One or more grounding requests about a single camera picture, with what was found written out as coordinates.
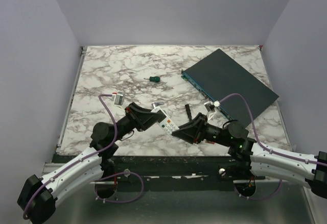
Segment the white remote control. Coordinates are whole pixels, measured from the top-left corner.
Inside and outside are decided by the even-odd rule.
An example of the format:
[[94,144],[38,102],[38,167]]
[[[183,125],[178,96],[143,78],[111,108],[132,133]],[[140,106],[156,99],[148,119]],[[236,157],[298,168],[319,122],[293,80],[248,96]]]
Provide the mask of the white remote control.
[[155,107],[151,112],[162,113],[164,115],[164,119],[157,122],[158,125],[173,141],[178,141],[179,138],[174,137],[172,133],[178,130],[179,127],[172,121],[170,116],[160,106]]

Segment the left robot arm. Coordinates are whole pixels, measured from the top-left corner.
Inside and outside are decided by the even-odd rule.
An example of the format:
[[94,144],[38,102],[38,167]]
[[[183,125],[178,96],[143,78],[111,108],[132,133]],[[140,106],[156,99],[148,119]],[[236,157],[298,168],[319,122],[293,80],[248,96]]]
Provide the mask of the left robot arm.
[[146,109],[130,103],[120,120],[97,123],[92,130],[91,144],[82,153],[51,173],[26,179],[17,200],[23,218],[44,223],[62,201],[81,187],[99,179],[109,180],[113,168],[108,164],[118,149],[116,141],[133,130],[146,131],[166,118],[159,107]]

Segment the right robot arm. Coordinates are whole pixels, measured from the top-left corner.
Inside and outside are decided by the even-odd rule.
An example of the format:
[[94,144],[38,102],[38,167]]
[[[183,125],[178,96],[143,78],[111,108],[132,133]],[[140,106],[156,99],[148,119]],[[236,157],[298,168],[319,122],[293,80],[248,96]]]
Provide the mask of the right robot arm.
[[326,198],[326,153],[296,153],[264,144],[248,137],[248,130],[238,121],[219,128],[199,113],[190,122],[172,132],[188,143],[208,140],[228,148],[228,154],[239,161],[235,173],[241,179],[250,175],[286,180],[309,188]]

